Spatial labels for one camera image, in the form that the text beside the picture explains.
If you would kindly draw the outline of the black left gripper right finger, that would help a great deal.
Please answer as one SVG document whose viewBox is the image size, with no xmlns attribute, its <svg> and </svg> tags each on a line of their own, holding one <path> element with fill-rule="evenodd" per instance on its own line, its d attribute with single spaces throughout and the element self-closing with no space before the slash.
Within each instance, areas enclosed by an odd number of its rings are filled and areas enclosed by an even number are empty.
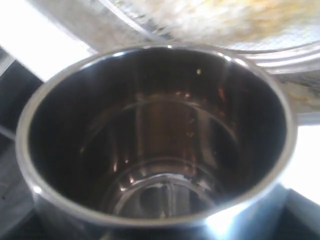
<svg viewBox="0 0 320 240">
<path fill-rule="evenodd" d="M 241 240 L 320 238 L 320 205 L 292 189 L 275 187 L 243 213 Z"/>
</svg>

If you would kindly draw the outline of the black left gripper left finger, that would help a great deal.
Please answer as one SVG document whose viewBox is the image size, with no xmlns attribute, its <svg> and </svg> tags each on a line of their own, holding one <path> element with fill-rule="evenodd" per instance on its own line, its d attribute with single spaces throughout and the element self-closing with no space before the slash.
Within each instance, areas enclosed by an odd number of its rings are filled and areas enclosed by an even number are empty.
<svg viewBox="0 0 320 240">
<path fill-rule="evenodd" d="M 42 81 L 0 51 L 0 238 L 8 239 L 33 214 L 33 200 L 15 150 L 21 112 Z"/>
</svg>

